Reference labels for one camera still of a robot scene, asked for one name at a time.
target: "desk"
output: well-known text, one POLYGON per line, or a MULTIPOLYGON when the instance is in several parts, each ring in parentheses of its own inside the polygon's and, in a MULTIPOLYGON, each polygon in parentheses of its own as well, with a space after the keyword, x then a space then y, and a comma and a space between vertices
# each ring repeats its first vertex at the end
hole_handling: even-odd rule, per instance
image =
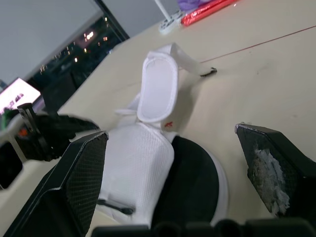
MULTIPOLYGON (((60 113, 92 119, 102 129, 113 128, 118 119, 114 110, 124 108, 140 91, 147 52, 174 41, 219 71, 206 79, 180 71, 181 89, 171 116, 174 128, 219 159, 229 182, 228 218, 244 222, 270 217, 246 177, 246 161, 234 126, 243 121, 279 130, 305 155, 316 158, 316 29, 264 43, 316 25, 315 7, 314 0, 304 4, 241 0, 236 7, 229 6, 167 36, 159 35, 158 26, 153 26, 107 56, 60 113)), ((6 218, 0 218, 0 235, 52 166, 31 161, 12 187, 1 191, 0 213, 6 218)), ((101 223, 113 221, 96 211, 91 229, 101 223)))

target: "purple bag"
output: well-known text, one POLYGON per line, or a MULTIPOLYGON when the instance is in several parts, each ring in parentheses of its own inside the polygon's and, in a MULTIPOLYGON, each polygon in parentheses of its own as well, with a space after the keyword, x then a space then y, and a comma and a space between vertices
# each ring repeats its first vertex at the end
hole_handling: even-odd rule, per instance
POLYGON ((210 1, 213 0, 178 0, 178 4, 182 11, 190 12, 210 1))

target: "white wall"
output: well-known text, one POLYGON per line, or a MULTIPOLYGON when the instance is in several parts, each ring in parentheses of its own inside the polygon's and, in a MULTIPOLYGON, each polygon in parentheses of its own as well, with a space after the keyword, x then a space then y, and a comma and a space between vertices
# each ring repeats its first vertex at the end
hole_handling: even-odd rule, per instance
POLYGON ((28 79, 101 15, 93 0, 1 0, 0 79, 28 79))
MULTIPOLYGON (((164 19, 154 0, 103 0, 126 33, 133 37, 164 19)), ((179 9, 177 0, 161 0, 169 12, 179 9)))

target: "red logo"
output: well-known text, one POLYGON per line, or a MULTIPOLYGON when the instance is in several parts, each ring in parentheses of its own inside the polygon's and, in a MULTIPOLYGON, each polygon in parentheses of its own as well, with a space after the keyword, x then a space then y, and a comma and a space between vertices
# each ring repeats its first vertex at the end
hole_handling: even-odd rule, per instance
POLYGON ((173 122, 168 122, 164 125, 164 127, 172 127, 173 122))

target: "window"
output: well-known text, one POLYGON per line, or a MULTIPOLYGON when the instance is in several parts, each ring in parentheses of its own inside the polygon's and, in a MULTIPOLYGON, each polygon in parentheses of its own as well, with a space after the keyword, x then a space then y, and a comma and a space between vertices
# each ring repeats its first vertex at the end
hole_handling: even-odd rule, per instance
POLYGON ((41 92, 46 110, 57 111, 111 50, 126 39, 111 19, 109 15, 100 17, 28 81, 41 92))

